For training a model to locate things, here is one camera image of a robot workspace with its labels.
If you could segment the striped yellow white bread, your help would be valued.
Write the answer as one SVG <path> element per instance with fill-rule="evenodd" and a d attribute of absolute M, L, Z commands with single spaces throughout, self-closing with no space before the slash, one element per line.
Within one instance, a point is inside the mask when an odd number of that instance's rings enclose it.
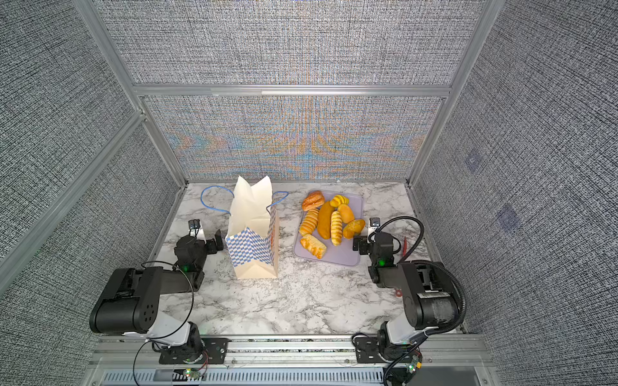
<path fill-rule="evenodd" d="M 344 223 L 341 214 L 334 211 L 331 215 L 331 242 L 334 246 L 339 246 L 343 238 Z"/>

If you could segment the checkered paper bag blue handles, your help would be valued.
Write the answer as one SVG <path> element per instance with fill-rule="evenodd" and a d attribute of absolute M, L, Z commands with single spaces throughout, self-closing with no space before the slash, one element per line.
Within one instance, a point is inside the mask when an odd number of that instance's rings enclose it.
<path fill-rule="evenodd" d="M 237 279 L 276 279 L 279 256 L 277 205 L 289 193 L 274 191 L 269 176 L 253 185 L 238 177 L 233 190 L 224 190 L 233 197 L 228 209 L 206 204 L 204 199 L 201 199 L 201 204 L 229 217 L 225 245 Z"/>

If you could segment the red metal tongs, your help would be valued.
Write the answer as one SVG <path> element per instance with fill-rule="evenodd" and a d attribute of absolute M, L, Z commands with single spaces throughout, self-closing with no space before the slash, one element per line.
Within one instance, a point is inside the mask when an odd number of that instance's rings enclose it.
<path fill-rule="evenodd" d="M 408 250 L 410 249 L 408 240 L 406 237 L 404 237 L 403 239 L 403 244 L 401 245 L 401 257 L 399 257 L 399 260 L 397 261 L 397 263 L 402 263 L 406 260 L 407 258 L 407 253 Z M 395 290 L 395 296 L 397 298 L 401 298 L 402 297 L 402 291 L 400 289 L 396 289 Z"/>

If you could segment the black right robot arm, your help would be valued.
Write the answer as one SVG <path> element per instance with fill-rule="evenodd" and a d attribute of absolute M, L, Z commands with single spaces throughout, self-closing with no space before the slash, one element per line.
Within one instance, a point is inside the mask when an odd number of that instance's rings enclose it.
<path fill-rule="evenodd" d="M 370 257 L 372 282 L 393 289 L 402 299 L 403 312 L 384 322 L 376 335 L 351 337 L 358 363 L 387 363 L 410 358 L 429 337 L 455 330 L 465 318 L 463 286 L 442 263 L 427 260 L 396 262 L 395 238 L 378 233 L 372 241 L 355 236 L 352 249 Z"/>

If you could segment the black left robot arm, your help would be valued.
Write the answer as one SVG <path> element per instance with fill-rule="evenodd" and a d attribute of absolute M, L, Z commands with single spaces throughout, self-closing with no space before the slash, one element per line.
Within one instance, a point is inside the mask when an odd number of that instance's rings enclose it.
<path fill-rule="evenodd" d="M 189 320 L 204 280 L 207 257 L 223 249 L 220 231 L 205 241 L 197 230 L 191 230 L 176 243 L 175 263 L 152 261 L 143 263 L 140 269 L 114 270 L 89 317 L 91 331 L 143 339 L 159 353 L 161 364 L 223 364 L 228 339 L 204 339 L 196 323 Z M 191 295 L 183 320 L 160 310 L 160 298 L 168 294 Z"/>

